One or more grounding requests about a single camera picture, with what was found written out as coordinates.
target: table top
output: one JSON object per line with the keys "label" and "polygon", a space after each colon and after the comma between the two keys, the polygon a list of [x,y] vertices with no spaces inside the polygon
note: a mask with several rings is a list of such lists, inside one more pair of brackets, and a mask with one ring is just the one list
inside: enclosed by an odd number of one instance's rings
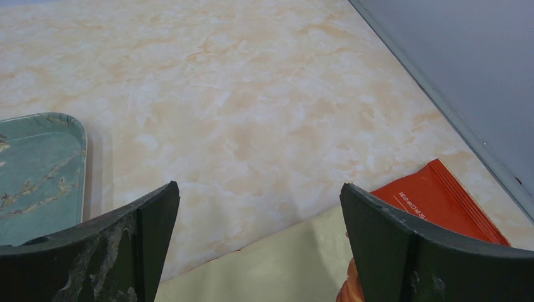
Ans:
{"label": "table top", "polygon": [[0,120],[88,133],[85,219],[178,182],[163,279],[441,158],[515,247],[534,227],[345,0],[0,8]]}

